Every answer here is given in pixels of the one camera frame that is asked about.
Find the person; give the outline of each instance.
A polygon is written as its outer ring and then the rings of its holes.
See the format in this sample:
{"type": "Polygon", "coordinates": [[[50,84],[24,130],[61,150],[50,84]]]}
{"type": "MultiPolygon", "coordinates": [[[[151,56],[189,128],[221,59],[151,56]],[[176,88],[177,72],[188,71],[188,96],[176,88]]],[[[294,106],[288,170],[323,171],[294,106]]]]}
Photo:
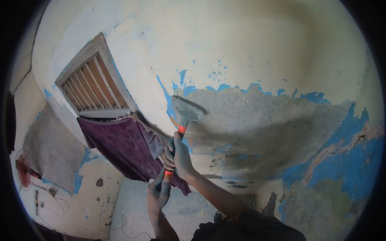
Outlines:
{"type": "Polygon", "coordinates": [[[304,241],[304,235],[275,217],[267,217],[248,208],[239,198],[215,185],[192,166],[188,148],[182,143],[178,132],[165,146],[164,167],[158,177],[147,187],[147,205],[151,225],[156,238],[152,241],[179,240],[161,209],[170,197],[170,176],[164,178],[166,169],[173,170],[180,178],[192,185],[227,218],[200,224],[192,241],[206,240],[264,240],[304,241]]]}

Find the white paint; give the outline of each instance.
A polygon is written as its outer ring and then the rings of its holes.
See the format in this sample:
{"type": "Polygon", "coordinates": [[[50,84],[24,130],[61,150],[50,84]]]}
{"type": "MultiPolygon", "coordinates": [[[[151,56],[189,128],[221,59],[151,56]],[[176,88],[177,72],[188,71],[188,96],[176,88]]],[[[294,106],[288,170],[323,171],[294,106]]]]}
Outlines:
{"type": "MultiPolygon", "coordinates": [[[[32,186],[28,192],[20,191],[23,205],[31,219],[49,229],[75,237],[107,239],[110,226],[106,224],[112,219],[114,201],[119,193],[122,175],[100,158],[85,163],[79,175],[82,175],[83,179],[78,194],[71,197],[62,189],[56,188],[58,189],[56,197],[68,202],[69,211],[64,212],[48,192],[35,186],[32,186]],[[103,179],[103,187],[95,185],[99,178],[103,179]],[[38,216],[35,214],[34,207],[35,190],[39,192],[39,204],[43,203],[46,206],[45,208],[39,206],[38,216]]],[[[33,182],[44,188],[52,187],[49,184],[46,186],[37,179],[33,182]]],[[[59,199],[57,201],[67,210],[68,207],[64,201],[59,199]]]]}
{"type": "Polygon", "coordinates": [[[374,63],[369,56],[369,65],[358,98],[355,100],[354,116],[360,118],[366,108],[369,113],[369,123],[377,125],[384,120],[382,87],[374,63]]]}
{"type": "MultiPolygon", "coordinates": [[[[29,127],[46,104],[47,101],[38,88],[34,75],[30,72],[22,80],[15,92],[16,137],[14,147],[16,151],[11,153],[10,160],[17,190],[19,190],[20,185],[18,179],[16,179],[15,172],[14,161],[16,153],[22,148],[29,127]]],[[[28,191],[21,190],[20,199],[27,214],[45,227],[77,237],[107,239],[110,227],[105,224],[111,221],[110,215],[113,211],[113,201],[116,200],[120,187],[120,184],[117,184],[117,182],[121,182],[122,175],[117,169],[108,165],[101,158],[85,163],[79,175],[83,175],[79,194],[74,194],[71,197],[62,189],[58,189],[56,194],[56,197],[67,200],[70,206],[69,211],[64,212],[63,217],[58,217],[53,213],[63,214],[56,201],[46,191],[36,186],[31,186],[28,191]],[[95,185],[99,178],[103,179],[103,187],[95,185]],[[35,190],[39,192],[39,204],[43,202],[46,206],[46,208],[39,207],[39,216],[35,214],[35,190]],[[110,196],[110,203],[106,206],[108,196],[110,196]]],[[[38,179],[33,179],[33,182],[40,187],[47,188],[38,179]]],[[[65,202],[58,201],[64,209],[67,208],[65,202]]]]}
{"type": "Polygon", "coordinates": [[[316,91],[340,104],[356,99],[367,66],[366,42],[338,1],[53,0],[36,36],[32,71],[40,89],[73,116],[54,82],[100,32],[139,109],[167,135],[175,127],[156,75],[169,95],[178,71],[187,69],[187,85],[196,88],[259,83],[274,95],[281,88],[288,95],[297,89],[297,97],[316,91]],[[208,78],[212,71],[222,72],[220,82],[208,78]]]}

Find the tiled floor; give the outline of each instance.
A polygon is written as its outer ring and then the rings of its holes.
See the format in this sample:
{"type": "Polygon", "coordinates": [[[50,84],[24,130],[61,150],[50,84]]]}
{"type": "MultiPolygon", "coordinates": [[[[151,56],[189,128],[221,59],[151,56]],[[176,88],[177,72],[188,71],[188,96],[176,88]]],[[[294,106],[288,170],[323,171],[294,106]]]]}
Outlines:
{"type": "MultiPolygon", "coordinates": [[[[123,181],[113,214],[111,241],[150,240],[145,233],[136,238],[128,238],[121,229],[113,230],[122,226],[122,215],[127,220],[123,231],[129,237],[146,232],[150,237],[155,238],[147,211],[146,187],[147,184],[144,182],[129,179],[123,181]]],[[[169,201],[162,211],[180,240],[190,241],[200,223],[213,222],[217,210],[199,193],[193,192],[184,196],[179,189],[172,188],[169,201]]]]}

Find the electrical cord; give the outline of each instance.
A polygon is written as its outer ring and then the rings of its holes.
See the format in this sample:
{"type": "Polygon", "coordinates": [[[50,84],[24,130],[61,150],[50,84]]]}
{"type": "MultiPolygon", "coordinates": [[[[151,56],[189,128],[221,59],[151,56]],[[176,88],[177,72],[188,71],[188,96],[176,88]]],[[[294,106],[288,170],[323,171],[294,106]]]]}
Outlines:
{"type": "Polygon", "coordinates": [[[112,228],[112,229],[110,229],[110,232],[111,232],[111,230],[118,230],[118,229],[121,229],[121,230],[122,230],[122,233],[123,233],[126,237],[128,237],[128,238],[130,238],[130,239],[136,238],[136,237],[140,236],[141,234],[145,233],[145,234],[148,235],[149,238],[151,239],[150,235],[149,235],[147,232],[142,232],[142,233],[140,233],[139,235],[137,235],[137,236],[135,236],[135,237],[130,237],[130,236],[128,236],[128,235],[125,233],[125,231],[123,231],[123,227],[124,227],[124,226],[126,225],[126,223],[127,223],[126,216],[125,216],[125,215],[122,215],[122,216],[121,216],[121,219],[122,219],[122,226],[120,226],[119,228],[112,228]]]}

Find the hand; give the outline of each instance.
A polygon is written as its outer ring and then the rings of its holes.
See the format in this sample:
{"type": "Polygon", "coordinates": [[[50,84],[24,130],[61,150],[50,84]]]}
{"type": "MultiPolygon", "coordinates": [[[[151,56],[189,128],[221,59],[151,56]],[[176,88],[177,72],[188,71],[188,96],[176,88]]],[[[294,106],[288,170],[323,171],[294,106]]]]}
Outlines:
{"type": "Polygon", "coordinates": [[[165,168],[162,168],[158,177],[147,186],[147,208],[149,214],[158,215],[170,197],[170,176],[164,179],[165,168]]]}
{"type": "Polygon", "coordinates": [[[177,175],[184,179],[185,181],[193,175],[196,170],[192,166],[190,160],[188,147],[182,143],[179,133],[174,132],[174,137],[170,138],[169,143],[165,146],[165,156],[166,158],[175,166],[175,172],[177,175]]]}
{"type": "Polygon", "coordinates": [[[164,164],[164,168],[169,171],[174,171],[174,168],[176,167],[174,163],[166,158],[165,150],[161,152],[161,154],[158,156],[158,158],[161,160],[162,164],[164,164]]]}

